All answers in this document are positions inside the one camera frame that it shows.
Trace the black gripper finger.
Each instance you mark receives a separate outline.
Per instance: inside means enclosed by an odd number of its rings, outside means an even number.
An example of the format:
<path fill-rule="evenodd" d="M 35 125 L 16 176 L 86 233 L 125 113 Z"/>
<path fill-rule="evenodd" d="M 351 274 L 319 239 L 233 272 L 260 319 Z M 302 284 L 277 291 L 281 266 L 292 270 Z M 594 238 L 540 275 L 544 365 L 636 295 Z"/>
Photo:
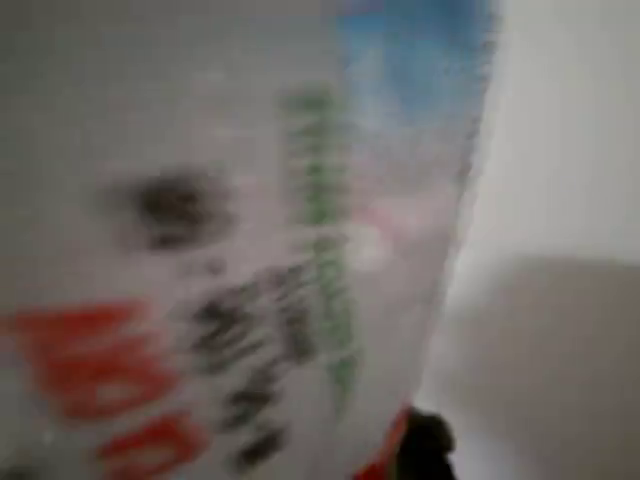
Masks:
<path fill-rule="evenodd" d="M 455 446 L 450 426 L 442 416 L 411 408 L 399 447 L 399 478 L 455 480 L 449 458 Z"/>

